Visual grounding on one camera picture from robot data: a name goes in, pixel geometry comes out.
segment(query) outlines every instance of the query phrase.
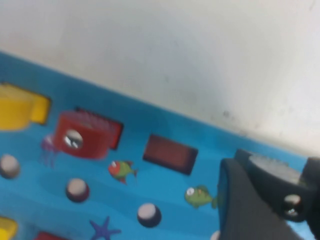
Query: jellyfish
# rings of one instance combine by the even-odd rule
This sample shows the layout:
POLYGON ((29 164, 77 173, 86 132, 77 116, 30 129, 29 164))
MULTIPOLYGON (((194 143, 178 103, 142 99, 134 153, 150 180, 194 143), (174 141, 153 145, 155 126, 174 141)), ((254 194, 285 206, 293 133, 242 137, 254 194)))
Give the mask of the jellyfish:
POLYGON ((42 154, 40 161, 44 165, 50 166, 53 168, 55 166, 55 160, 59 150, 54 145, 54 136, 52 134, 46 135, 41 142, 42 154))

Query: starfish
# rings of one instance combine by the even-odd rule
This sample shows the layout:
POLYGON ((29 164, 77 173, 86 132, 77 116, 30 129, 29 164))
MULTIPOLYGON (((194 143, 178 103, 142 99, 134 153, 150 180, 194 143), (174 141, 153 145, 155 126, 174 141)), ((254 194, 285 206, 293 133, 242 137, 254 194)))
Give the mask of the starfish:
POLYGON ((110 239, 111 235, 121 233, 120 229, 108 230, 109 220, 110 220, 110 217, 107 216, 102 226, 99 226, 94 221, 90 221, 90 224, 95 230, 95 234, 93 235, 91 240, 97 240, 99 238, 104 238, 105 240, 111 240, 110 239))

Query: white ball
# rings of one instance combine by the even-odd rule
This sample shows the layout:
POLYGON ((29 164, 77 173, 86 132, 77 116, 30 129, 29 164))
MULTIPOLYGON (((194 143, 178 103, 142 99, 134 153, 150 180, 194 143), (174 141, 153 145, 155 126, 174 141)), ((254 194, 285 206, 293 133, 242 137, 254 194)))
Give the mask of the white ball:
POLYGON ((138 209, 138 216, 143 220, 148 220, 156 215, 156 206, 152 203, 145 203, 138 209))
POLYGON ((219 240, 219 237, 220 237, 220 231, 218 230, 212 234, 212 236, 210 237, 210 240, 219 240))
POLYGON ((13 178, 19 174, 20 164, 14 156, 4 154, 0 160, 0 169, 2 174, 13 178))
POLYGON ((80 178, 73 178, 69 181, 67 191, 73 196, 79 196, 86 192, 87 184, 80 178))

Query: yellow block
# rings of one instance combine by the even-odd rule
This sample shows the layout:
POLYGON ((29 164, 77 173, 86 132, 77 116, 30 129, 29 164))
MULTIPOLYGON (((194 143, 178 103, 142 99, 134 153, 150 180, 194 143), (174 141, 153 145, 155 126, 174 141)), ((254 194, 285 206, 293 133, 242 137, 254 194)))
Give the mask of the yellow block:
POLYGON ((0 86, 0 130, 26 128, 30 123, 33 100, 27 95, 7 91, 0 86))
POLYGON ((9 218, 0 217, 0 240, 11 240, 18 231, 18 224, 9 218))
POLYGON ((51 101, 49 98, 41 94, 34 93, 31 91, 22 89, 20 87, 11 85, 9 83, 4 83, 3 86, 8 91, 24 94, 32 98, 33 108, 32 108, 31 117, 30 117, 31 122, 38 123, 38 124, 46 123, 47 117, 50 111, 50 105, 51 105, 51 101))

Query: green fish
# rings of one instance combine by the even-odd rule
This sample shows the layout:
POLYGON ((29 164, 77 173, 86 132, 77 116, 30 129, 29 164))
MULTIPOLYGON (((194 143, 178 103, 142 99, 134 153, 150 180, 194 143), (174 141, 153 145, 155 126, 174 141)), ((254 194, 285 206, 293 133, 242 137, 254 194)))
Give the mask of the green fish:
POLYGON ((114 179, 123 184, 127 184, 126 176, 128 174, 133 174, 137 177, 138 170, 133 170, 131 168, 132 164, 134 164, 132 161, 113 161, 108 167, 108 170, 114 179))
POLYGON ((185 191, 184 199, 196 209, 209 203, 211 203, 211 207, 215 209, 218 204, 217 197, 212 197, 204 185, 189 187, 185 191))

